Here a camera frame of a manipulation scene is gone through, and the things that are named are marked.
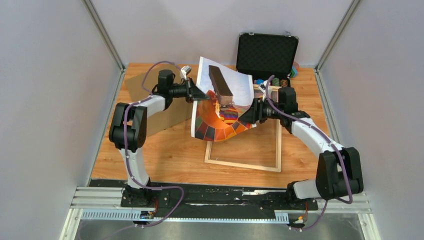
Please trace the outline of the light wooden picture frame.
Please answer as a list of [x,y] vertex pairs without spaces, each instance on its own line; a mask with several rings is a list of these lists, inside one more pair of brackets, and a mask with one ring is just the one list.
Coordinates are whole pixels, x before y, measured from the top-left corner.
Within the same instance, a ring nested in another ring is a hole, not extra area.
[[192,121],[192,135],[206,141],[204,162],[279,173],[282,165],[279,123],[240,122],[238,118],[246,106],[232,104],[222,109],[212,89],[206,94],[210,99],[195,104]]

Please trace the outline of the colourful balloon photo print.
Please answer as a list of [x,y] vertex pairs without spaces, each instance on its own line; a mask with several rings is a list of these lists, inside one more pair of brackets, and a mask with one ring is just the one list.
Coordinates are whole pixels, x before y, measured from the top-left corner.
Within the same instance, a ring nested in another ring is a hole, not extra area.
[[202,56],[199,59],[196,86],[208,98],[193,103],[191,137],[221,142],[257,126],[256,123],[240,119],[254,100],[251,75]]

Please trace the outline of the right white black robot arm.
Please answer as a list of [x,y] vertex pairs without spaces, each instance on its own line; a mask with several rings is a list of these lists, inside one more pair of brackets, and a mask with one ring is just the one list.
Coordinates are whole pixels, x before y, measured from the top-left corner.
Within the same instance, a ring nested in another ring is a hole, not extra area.
[[294,88],[279,88],[277,101],[271,99],[271,89],[264,84],[258,88],[263,93],[262,97],[254,98],[240,120],[251,124],[268,119],[279,120],[280,125],[300,139],[317,158],[315,178],[288,184],[286,204],[298,209],[306,199],[316,198],[351,204],[353,195],[364,190],[359,151],[331,139],[309,114],[299,110]]

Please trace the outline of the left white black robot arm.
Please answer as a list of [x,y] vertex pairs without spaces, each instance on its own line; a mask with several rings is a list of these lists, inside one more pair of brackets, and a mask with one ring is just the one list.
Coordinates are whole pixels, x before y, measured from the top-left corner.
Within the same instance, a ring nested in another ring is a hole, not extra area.
[[169,108],[174,99],[184,98],[186,102],[208,100],[188,75],[191,67],[184,66],[180,71],[180,83],[175,83],[176,75],[170,69],[158,72],[157,84],[145,99],[133,103],[118,103],[115,107],[108,138],[119,150],[127,172],[127,184],[123,199],[142,207],[153,201],[152,187],[147,174],[143,145],[147,138],[148,118]]

